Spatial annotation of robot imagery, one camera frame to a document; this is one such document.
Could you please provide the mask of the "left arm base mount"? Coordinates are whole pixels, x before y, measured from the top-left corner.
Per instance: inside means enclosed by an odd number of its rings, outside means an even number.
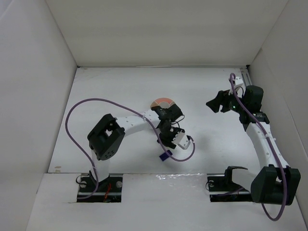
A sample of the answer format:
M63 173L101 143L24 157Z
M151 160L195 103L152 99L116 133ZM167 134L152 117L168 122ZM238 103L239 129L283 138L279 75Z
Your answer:
M106 180L101 182L97 191L89 198L96 187L89 175L82 174L76 178L78 184L77 202L78 203L121 203L123 175L110 175Z

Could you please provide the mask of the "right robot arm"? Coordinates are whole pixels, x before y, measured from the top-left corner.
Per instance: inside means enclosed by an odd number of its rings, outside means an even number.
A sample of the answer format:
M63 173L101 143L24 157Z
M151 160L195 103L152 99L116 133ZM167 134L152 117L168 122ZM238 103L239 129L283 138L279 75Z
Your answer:
M235 98L229 90L220 90L217 96L206 105L214 112L239 114L239 120L255 148L260 171L254 174L245 167L229 166L221 185L228 190L232 185L238 185L249 191L252 201L263 204L291 205L299 182L300 172L291 168L279 151L270 130L267 115L262 112L261 103L263 89L258 86L247 86L243 97Z

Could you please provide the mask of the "white divided round container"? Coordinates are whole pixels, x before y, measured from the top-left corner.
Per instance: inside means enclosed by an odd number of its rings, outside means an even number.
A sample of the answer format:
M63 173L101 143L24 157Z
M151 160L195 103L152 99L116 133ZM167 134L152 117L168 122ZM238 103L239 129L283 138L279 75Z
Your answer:
M175 104L175 102L172 99L162 97L162 98L158 98L158 99L154 100L151 103L150 108L152 109L152 108L157 107L157 106L160 106L161 108L169 108L174 104Z

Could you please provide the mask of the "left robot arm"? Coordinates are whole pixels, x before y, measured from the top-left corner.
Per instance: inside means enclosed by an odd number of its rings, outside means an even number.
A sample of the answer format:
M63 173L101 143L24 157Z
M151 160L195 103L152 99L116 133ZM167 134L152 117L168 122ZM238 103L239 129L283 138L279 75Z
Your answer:
M93 183L100 184L109 177L109 159L129 135L152 129L156 132L157 142L163 147L188 149L191 139L184 129L173 126L181 116L182 111L174 103L169 107L153 106L140 115L120 118L104 115L87 136L95 166L89 172Z

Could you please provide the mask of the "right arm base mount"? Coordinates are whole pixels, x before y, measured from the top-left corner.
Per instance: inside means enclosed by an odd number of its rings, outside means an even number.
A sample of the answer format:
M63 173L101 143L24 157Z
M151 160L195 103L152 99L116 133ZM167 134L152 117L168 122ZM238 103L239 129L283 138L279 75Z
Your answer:
M249 191L231 182L225 174L207 174L205 188L213 203L253 201Z

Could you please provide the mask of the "blue lego plate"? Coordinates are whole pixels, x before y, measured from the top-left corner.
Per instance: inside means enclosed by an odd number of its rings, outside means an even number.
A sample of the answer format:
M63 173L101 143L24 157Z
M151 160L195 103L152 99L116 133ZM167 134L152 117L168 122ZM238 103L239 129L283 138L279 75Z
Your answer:
M168 158L170 158L173 155L173 153L170 150L167 150L167 152L162 153L159 158L161 159L162 162L164 162L165 160L167 160Z

